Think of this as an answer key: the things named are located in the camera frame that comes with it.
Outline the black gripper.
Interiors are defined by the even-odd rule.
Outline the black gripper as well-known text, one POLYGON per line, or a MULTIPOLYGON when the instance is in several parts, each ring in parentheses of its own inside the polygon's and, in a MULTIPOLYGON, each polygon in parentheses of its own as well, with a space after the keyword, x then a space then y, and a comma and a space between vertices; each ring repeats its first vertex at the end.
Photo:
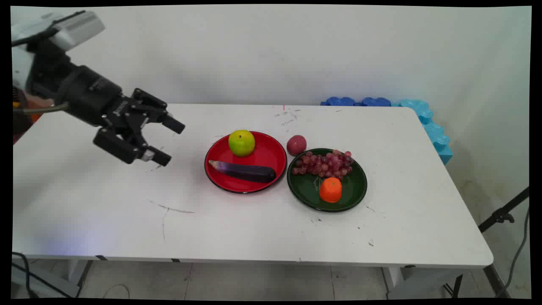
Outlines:
POLYGON ((130 97, 122 95, 120 86, 87 66, 74 64, 52 41, 31 42, 28 51, 34 56, 30 95, 54 102, 48 108, 30 108, 28 114, 65 111, 92 126, 104 127, 93 143, 125 164, 135 160, 169 164, 170 155, 141 137, 149 123, 161 124, 177 134, 184 131, 185 125, 168 111, 166 102, 142 89, 135 89, 130 97), (128 141, 112 129, 122 129, 122 137, 135 138, 128 141))

